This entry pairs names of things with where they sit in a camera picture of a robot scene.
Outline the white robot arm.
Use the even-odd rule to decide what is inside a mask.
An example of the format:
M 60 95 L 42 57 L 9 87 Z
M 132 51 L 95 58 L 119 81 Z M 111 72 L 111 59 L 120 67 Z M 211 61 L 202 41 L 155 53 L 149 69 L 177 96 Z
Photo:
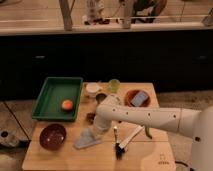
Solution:
M 108 95 L 96 108 L 94 132 L 105 134 L 113 121 L 179 133 L 193 139 L 190 171 L 213 171 L 213 106 L 202 111 L 185 108 L 129 107 L 116 94 Z

